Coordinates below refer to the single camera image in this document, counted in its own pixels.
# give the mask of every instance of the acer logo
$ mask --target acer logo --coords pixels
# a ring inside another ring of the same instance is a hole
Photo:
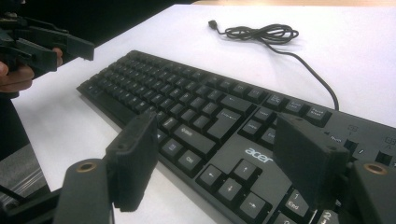
[[[268,157],[265,156],[264,154],[261,154],[259,151],[256,151],[254,148],[251,148],[251,147],[248,148],[248,149],[246,149],[245,152],[246,152],[248,155],[250,155],[250,156],[252,156],[252,157],[256,158],[257,160],[262,161],[262,162],[264,162],[264,163],[273,160],[273,159],[271,159],[271,158],[268,158]]]

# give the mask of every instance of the table surface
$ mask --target table surface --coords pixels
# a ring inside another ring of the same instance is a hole
[[[195,5],[212,6],[322,6],[322,7],[395,7],[394,0],[203,0]]]
[[[211,30],[288,24],[298,38],[279,49],[305,59],[336,92],[340,110],[396,127],[395,7],[169,7],[95,49],[36,79],[13,100],[51,189],[77,161],[102,158],[120,128],[76,87],[132,49],[266,89],[333,107],[329,93],[294,59],[254,41],[230,41]],[[228,223],[160,163],[139,209],[116,211],[116,223]]]

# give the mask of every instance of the keyboard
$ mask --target keyboard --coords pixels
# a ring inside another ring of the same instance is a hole
[[[78,91],[121,128],[157,112],[160,162],[233,223],[338,223],[337,207],[311,211],[273,161],[280,113],[318,127],[353,161],[396,167],[394,128],[136,50]]]

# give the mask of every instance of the human hand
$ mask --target human hand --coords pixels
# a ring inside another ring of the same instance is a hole
[[[56,52],[58,67],[63,64],[62,51],[54,48]],[[16,71],[8,72],[8,66],[0,62],[0,92],[23,91],[32,86],[35,76],[32,68],[26,64],[19,64]]]

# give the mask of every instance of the space bar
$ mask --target space bar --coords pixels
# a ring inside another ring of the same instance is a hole
[[[99,104],[114,122],[117,123],[121,128],[123,128],[131,118],[135,116],[135,113],[128,109],[125,105],[118,102],[111,96],[107,95],[105,92],[97,95],[94,101]]]

